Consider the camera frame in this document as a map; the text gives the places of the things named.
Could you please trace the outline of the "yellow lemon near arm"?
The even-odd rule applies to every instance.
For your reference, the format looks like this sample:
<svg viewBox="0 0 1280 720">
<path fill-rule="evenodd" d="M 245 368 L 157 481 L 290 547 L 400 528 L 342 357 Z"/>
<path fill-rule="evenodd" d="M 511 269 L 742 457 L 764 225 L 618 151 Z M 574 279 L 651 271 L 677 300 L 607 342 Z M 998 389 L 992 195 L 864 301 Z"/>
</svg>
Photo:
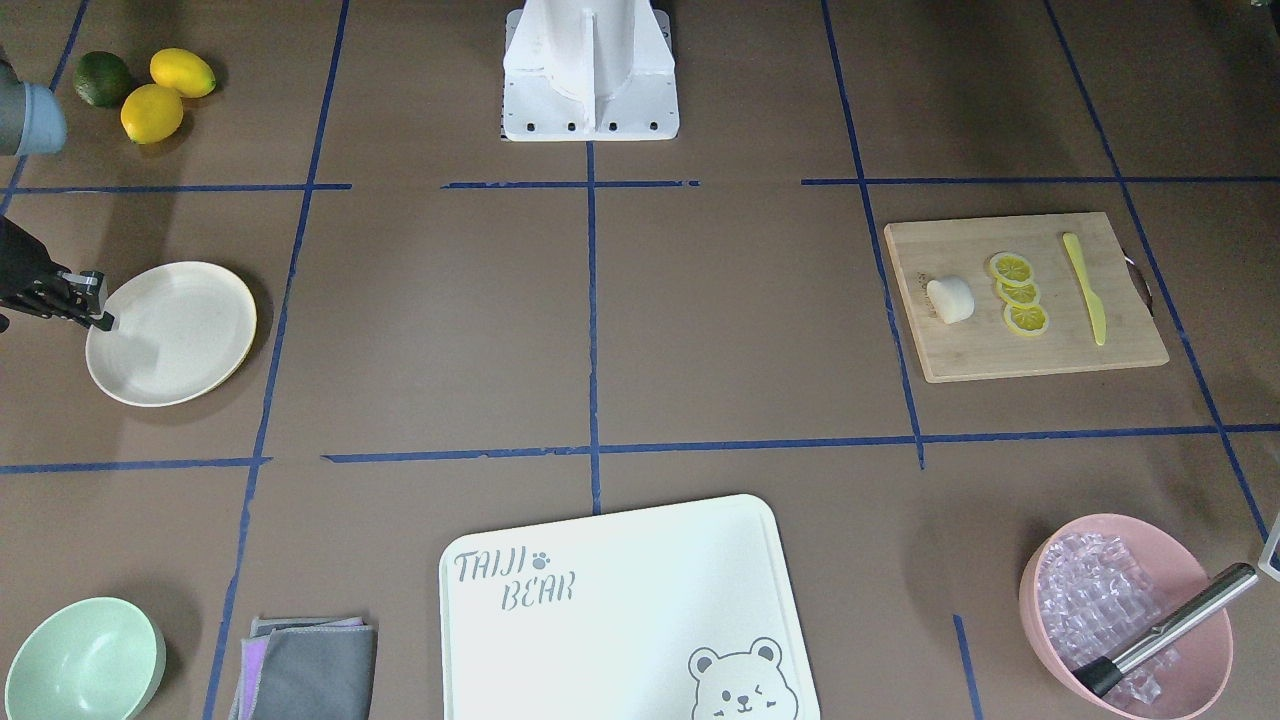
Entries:
<svg viewBox="0 0 1280 720">
<path fill-rule="evenodd" d="M 120 108 L 125 136 L 138 145 L 172 137 L 182 126 L 186 109 L 182 96 L 161 85 L 143 85 L 132 91 Z"/>
</svg>

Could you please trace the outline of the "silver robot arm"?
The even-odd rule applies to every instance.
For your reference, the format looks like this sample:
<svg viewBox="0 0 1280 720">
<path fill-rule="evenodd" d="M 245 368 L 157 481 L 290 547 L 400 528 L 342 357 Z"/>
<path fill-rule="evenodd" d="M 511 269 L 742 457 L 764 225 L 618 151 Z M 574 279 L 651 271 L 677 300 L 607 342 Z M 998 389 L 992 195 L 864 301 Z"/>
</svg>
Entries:
<svg viewBox="0 0 1280 720">
<path fill-rule="evenodd" d="M 1 64 L 3 156 L 52 154 L 67 141 L 67 122 L 50 88 L 19 79 Z M 1 218 L 3 310 L 41 319 L 60 318 L 86 329 L 109 332 L 115 318 L 102 307 L 104 274 L 72 272 L 55 263 L 46 246 L 15 222 Z"/>
</svg>

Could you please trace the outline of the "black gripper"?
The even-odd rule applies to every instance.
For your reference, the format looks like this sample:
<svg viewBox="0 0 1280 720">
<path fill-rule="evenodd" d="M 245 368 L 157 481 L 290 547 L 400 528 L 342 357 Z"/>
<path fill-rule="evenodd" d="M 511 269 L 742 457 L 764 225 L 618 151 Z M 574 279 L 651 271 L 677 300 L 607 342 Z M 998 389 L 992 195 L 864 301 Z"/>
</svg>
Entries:
<svg viewBox="0 0 1280 720">
<path fill-rule="evenodd" d="M 108 297 L 105 274 L 59 270 L 45 245 L 6 217 L 1 218 L 1 301 L 3 307 L 49 319 L 74 322 L 86 329 L 110 332 L 115 316 L 104 309 Z M 45 281 L 45 306 L 31 305 L 20 296 Z"/>
</svg>

